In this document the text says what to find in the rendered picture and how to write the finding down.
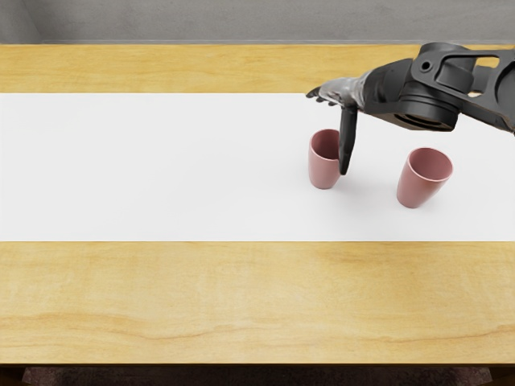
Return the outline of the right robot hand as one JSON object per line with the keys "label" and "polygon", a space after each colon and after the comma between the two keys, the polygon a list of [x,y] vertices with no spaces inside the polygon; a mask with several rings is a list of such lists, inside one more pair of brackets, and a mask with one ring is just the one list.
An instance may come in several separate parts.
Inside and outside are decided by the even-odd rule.
{"label": "right robot hand", "polygon": [[339,170],[346,175],[350,165],[356,140],[358,111],[365,106],[364,86],[368,73],[359,77],[341,77],[328,80],[306,94],[318,103],[327,102],[330,106],[341,107]]}

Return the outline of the pink cup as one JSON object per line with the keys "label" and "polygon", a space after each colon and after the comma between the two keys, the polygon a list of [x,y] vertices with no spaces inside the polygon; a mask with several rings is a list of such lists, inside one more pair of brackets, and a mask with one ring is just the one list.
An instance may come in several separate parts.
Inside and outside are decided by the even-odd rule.
{"label": "pink cup", "polygon": [[443,152],[430,147],[412,150],[398,180],[398,202],[418,208],[431,199],[448,181],[453,164]]}
{"label": "pink cup", "polygon": [[322,129],[309,141],[308,175],[311,184],[319,189],[332,188],[340,177],[339,132]]}

